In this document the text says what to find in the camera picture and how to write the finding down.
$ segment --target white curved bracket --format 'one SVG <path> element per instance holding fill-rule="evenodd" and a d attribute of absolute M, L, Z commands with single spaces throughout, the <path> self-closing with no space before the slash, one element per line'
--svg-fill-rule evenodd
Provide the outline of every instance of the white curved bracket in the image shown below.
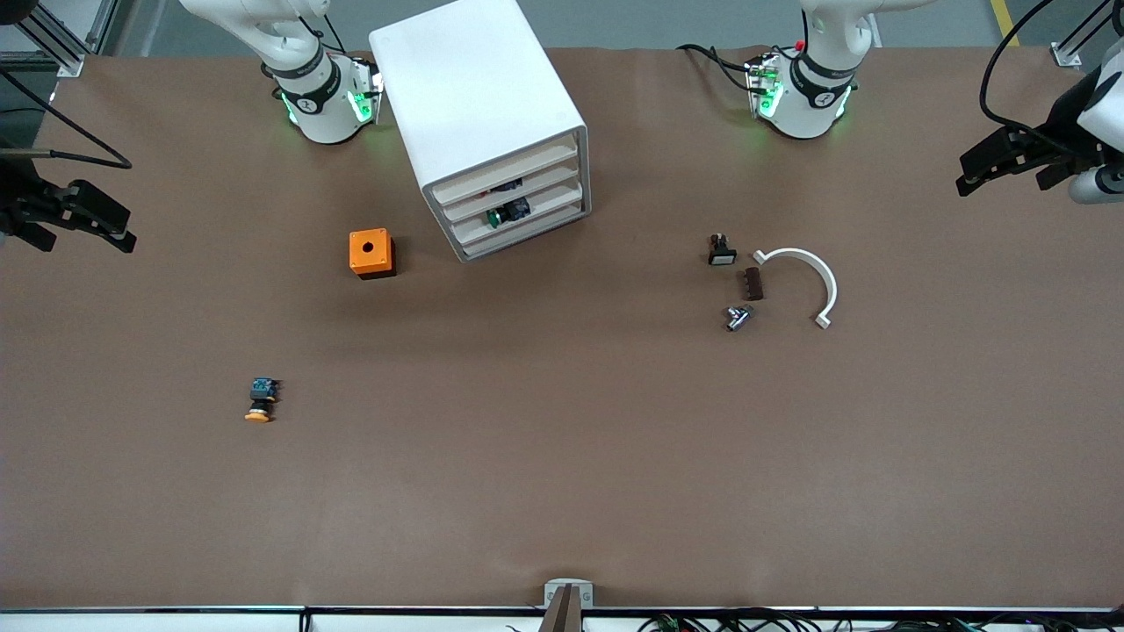
<path fill-rule="evenodd" d="M 835 274 L 832 272 L 832 269 L 824 263 L 823 259 L 819 259 L 806 250 L 780 249 L 774 250 L 769 254 L 761 251 L 753 253 L 753 259 L 758 260 L 758 263 L 760 264 L 764 264 L 764 262 L 773 259 L 774 256 L 791 256 L 792 259 L 799 259 L 800 261 L 815 268 L 816 272 L 819 272 L 819 276 L 823 277 L 824 285 L 827 286 L 827 305 L 824 305 L 824 308 L 816 315 L 816 324 L 819 325 L 821 328 L 826 329 L 827 326 L 832 324 L 832 322 L 827 318 L 827 313 L 832 310 L 832 307 L 835 307 L 835 299 L 840 294 L 840 287 L 835 282 Z"/>

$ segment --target green indicator light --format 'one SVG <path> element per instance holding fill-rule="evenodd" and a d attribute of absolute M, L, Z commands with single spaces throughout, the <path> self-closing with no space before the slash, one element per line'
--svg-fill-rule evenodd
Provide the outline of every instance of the green indicator light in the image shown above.
<path fill-rule="evenodd" d="M 772 118 L 772 115 L 777 112 L 777 103 L 780 102 L 780 99 L 783 96 L 785 84 L 778 81 L 773 84 L 773 89 L 761 98 L 761 116 Z"/>
<path fill-rule="evenodd" d="M 289 111 L 289 123 L 299 125 L 297 123 L 297 115 L 292 112 L 292 105 L 289 102 L 289 98 L 284 96 L 284 92 L 281 93 L 281 102 L 284 103 L 284 109 Z"/>
<path fill-rule="evenodd" d="M 840 97 L 840 109 L 835 110 L 835 118 L 843 116 L 843 109 L 846 107 L 846 98 L 851 96 L 851 88 L 847 88 L 843 96 Z"/>
<path fill-rule="evenodd" d="M 347 101 L 351 103 L 352 109 L 355 110 L 355 118 L 357 118 L 360 123 L 371 120 L 371 106 L 366 105 L 366 97 L 348 91 Z"/>

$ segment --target orange box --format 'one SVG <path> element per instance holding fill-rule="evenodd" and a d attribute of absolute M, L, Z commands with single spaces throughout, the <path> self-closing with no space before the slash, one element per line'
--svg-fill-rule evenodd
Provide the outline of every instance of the orange box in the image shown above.
<path fill-rule="evenodd" d="M 351 269 L 360 279 L 384 279 L 398 274 L 395 268 L 395 240 L 386 228 L 351 234 Z"/>

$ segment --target metal fitting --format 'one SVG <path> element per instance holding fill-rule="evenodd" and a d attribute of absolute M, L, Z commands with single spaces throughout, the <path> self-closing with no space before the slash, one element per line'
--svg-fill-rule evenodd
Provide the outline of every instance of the metal fitting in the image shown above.
<path fill-rule="evenodd" d="M 726 328 L 731 332 L 736 332 L 742 328 L 742 325 L 746 320 L 753 317 L 753 308 L 749 305 L 743 305 L 741 307 L 727 307 L 726 316 L 729 316 L 729 323 L 726 323 Z"/>

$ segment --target white bracket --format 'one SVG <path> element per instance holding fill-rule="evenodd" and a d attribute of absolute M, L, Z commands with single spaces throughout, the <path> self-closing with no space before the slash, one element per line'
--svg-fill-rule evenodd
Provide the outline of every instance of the white bracket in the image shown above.
<path fill-rule="evenodd" d="M 566 584 L 573 585 L 573 590 L 581 597 L 579 599 L 581 610 L 593 607 L 593 583 L 586 579 L 566 578 L 551 579 L 546 583 L 543 587 L 543 607 L 549 607 L 551 599 L 554 598 L 554 592 L 564 588 Z"/>
<path fill-rule="evenodd" d="M 816 324 L 821 328 L 826 329 L 832 322 L 827 318 L 827 313 L 835 307 L 835 298 L 839 297 L 840 288 L 835 282 L 835 274 L 832 269 L 824 263 L 823 259 L 812 254 L 806 250 L 800 249 L 780 249 L 765 254 L 761 251 L 753 253 L 753 259 L 758 260 L 758 263 L 764 264 L 764 262 L 773 259 L 774 256 L 791 256 L 792 259 L 799 259 L 800 261 L 807 263 L 808 265 L 816 269 L 819 276 L 824 279 L 824 285 L 827 286 L 827 305 L 816 315 Z"/>
<path fill-rule="evenodd" d="M 1054 63 L 1061 67 L 1081 67 L 1081 55 L 1075 49 L 1063 51 L 1057 42 L 1050 43 L 1050 54 Z"/>

